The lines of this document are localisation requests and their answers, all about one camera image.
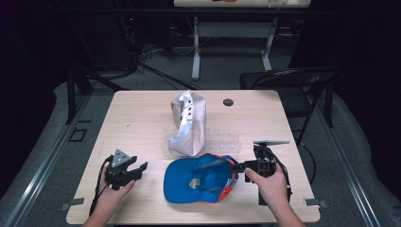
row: desk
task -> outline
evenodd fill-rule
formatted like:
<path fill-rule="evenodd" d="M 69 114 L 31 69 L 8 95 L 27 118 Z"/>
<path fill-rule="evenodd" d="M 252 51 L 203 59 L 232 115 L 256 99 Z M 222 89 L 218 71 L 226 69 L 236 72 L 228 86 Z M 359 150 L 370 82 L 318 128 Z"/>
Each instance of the desk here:
<path fill-rule="evenodd" d="M 236 0 L 235 2 L 212 0 L 174 0 L 175 7 L 181 8 L 307 8 L 310 0 Z M 267 38 L 264 50 L 260 51 L 263 67 L 271 70 L 269 53 L 273 42 L 277 19 L 271 23 L 202 23 L 194 20 L 194 63 L 192 79 L 198 80 L 201 68 L 199 37 L 252 37 Z"/>
<path fill-rule="evenodd" d="M 163 193 L 164 175 L 167 166 L 177 157 L 163 152 L 163 130 L 175 127 L 170 101 L 180 93 L 115 93 L 75 195 L 75 199 L 84 198 L 84 202 L 70 207 L 68 223 L 81 224 L 88 218 L 100 166 L 117 148 L 130 156 L 138 156 L 131 168 L 148 162 L 148 169 L 123 200 L 110 223 L 222 224 L 276 221 L 267 207 L 258 205 L 257 186 L 245 183 L 243 174 L 239 174 L 234 190 L 220 203 L 173 204 L 166 201 Z M 206 129 L 240 129 L 238 142 L 242 146 L 239 152 L 232 154 L 239 162 L 254 160 L 253 140 L 290 141 L 289 144 L 273 146 L 271 149 L 288 169 L 293 191 L 291 206 L 302 221 L 317 221 L 320 218 L 318 208 L 304 204 L 304 198 L 313 199 L 314 196 L 277 93 L 245 90 L 196 93 L 206 100 Z M 234 105 L 224 106 L 225 98 L 232 99 Z"/>

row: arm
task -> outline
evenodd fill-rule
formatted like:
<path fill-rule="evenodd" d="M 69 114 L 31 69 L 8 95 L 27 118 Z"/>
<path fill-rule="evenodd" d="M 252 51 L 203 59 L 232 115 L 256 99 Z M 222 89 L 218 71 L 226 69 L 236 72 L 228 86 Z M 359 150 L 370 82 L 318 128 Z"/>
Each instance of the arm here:
<path fill-rule="evenodd" d="M 259 186 L 263 200 L 269 205 L 280 226 L 305 226 L 289 205 L 286 178 L 279 165 L 276 164 L 276 172 L 268 178 L 260 176 L 250 168 L 245 169 L 245 174 Z"/>
<path fill-rule="evenodd" d="M 112 217 L 113 213 L 117 210 L 118 205 L 123 198 L 131 191 L 135 181 L 129 182 L 127 185 L 121 187 L 119 190 L 114 191 L 106 183 L 106 167 L 103 168 L 103 172 L 100 179 L 99 191 L 101 192 L 94 213 L 83 223 L 83 226 L 105 226 L 107 221 Z"/>

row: red and blue cap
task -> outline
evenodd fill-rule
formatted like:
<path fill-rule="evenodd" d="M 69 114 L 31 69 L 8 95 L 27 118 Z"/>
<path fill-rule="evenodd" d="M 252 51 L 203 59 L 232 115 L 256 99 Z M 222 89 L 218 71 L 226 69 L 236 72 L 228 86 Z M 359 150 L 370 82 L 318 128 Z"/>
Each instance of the red and blue cap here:
<path fill-rule="evenodd" d="M 166 170 L 164 192 L 172 203 L 219 202 L 233 189 L 238 173 L 230 166 L 238 162 L 229 155 L 205 153 L 199 158 L 182 158 Z"/>

